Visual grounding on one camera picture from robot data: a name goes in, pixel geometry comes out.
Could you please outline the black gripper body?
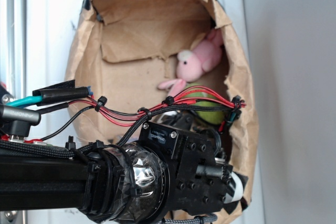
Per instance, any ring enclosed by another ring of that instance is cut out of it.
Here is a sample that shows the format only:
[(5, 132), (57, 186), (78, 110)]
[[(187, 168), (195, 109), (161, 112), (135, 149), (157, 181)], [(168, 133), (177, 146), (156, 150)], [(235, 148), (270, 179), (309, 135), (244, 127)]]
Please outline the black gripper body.
[(232, 167), (215, 161), (208, 138), (191, 130), (193, 117), (181, 116), (176, 122), (145, 122), (139, 144), (156, 154), (165, 164), (163, 212), (184, 210), (202, 215), (224, 209), (234, 211), (229, 202), (229, 172)]

